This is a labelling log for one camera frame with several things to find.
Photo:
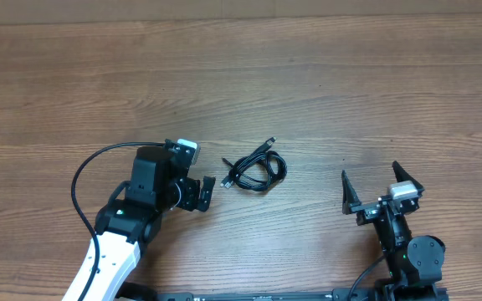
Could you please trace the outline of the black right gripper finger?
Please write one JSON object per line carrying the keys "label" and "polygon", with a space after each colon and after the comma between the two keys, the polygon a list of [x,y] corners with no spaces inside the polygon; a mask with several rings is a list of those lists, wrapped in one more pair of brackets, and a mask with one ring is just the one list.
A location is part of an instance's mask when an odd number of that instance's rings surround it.
{"label": "black right gripper finger", "polygon": [[392,168],[393,168],[393,171],[394,171],[394,175],[397,179],[397,182],[411,181],[414,184],[418,193],[424,192],[423,185],[419,181],[417,181],[415,178],[410,176],[397,161],[394,161],[392,163]]}
{"label": "black right gripper finger", "polygon": [[361,210],[362,202],[359,200],[345,170],[341,172],[341,183],[343,190],[342,213],[349,215],[359,212]]}

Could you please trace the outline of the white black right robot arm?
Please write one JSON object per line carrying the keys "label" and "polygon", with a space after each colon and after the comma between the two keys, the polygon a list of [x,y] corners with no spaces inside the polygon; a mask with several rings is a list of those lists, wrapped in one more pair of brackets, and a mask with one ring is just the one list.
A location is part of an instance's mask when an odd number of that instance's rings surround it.
{"label": "white black right robot arm", "polygon": [[[442,279],[445,244],[435,236],[412,235],[406,215],[419,209],[424,187],[397,162],[392,163],[397,182],[376,202],[364,204],[358,198],[345,171],[341,173],[342,213],[356,215],[359,226],[372,224],[382,255],[355,280],[348,300],[447,300]],[[372,288],[359,289],[360,282],[381,262],[386,262],[389,277],[379,279]]]}

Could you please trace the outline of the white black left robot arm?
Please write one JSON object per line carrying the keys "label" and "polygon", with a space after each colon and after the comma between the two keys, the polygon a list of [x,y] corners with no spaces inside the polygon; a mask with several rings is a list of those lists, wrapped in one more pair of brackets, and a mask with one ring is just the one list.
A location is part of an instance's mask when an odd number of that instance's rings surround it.
{"label": "white black left robot arm", "polygon": [[163,143],[136,142],[131,178],[123,181],[85,225],[91,234],[86,257],[66,300],[157,300],[157,292],[127,282],[171,209],[205,212],[214,178],[188,177],[200,151],[197,143],[180,139]]}

